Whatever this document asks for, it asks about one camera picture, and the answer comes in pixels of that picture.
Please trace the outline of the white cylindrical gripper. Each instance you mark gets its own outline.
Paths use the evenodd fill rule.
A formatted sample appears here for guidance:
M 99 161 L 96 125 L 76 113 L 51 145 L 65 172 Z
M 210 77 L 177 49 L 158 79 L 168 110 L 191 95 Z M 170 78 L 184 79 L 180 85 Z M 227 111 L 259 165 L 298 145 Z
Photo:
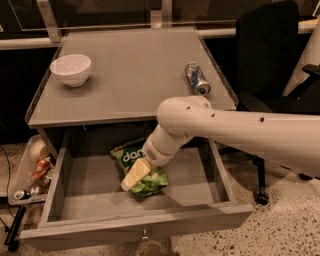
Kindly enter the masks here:
M 166 165 L 173 159 L 179 149 L 191 139 L 192 136 L 185 134 L 170 134 L 158 125 L 142 147 L 144 158 L 135 161 L 121 182 L 121 188 L 124 191 L 129 191 L 151 171 L 150 164 L 156 167 Z

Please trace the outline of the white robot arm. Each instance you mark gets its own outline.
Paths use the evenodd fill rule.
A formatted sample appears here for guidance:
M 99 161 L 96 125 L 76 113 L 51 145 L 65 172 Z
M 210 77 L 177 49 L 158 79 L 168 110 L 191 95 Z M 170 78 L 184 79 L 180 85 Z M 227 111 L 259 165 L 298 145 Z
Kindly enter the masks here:
M 172 97 L 157 109 L 158 125 L 121 183 L 128 191 L 153 166 L 174 158 L 194 137 L 210 138 L 262 159 L 320 176 L 320 116 L 269 112 L 223 111 L 203 96 Z

